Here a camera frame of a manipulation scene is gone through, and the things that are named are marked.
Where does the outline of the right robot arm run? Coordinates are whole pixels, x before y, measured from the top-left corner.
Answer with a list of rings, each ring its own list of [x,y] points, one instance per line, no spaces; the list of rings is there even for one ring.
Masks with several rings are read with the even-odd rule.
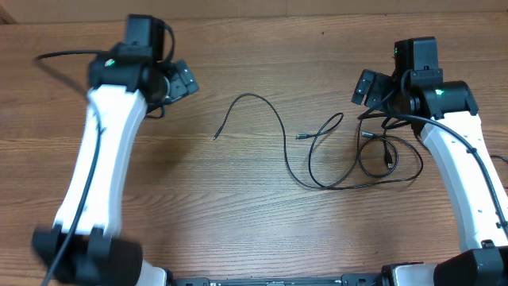
[[[367,118],[410,124],[441,173],[461,253],[438,264],[385,265],[378,285],[505,285],[507,195],[484,142],[479,107],[464,81],[446,82],[435,37],[394,44],[392,75],[365,70],[352,96]]]

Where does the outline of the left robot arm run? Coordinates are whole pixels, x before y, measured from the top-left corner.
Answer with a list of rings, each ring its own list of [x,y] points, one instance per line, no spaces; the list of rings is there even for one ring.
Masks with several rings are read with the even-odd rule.
[[[187,63],[174,60],[163,20],[127,18],[125,37],[108,51],[94,50],[88,85],[37,65],[87,98],[87,115],[73,176],[52,227],[36,229],[32,246],[47,268],[43,284],[171,285],[167,269],[144,259],[139,243],[122,239],[121,204],[133,143],[141,123],[161,119],[165,108],[195,93]]]

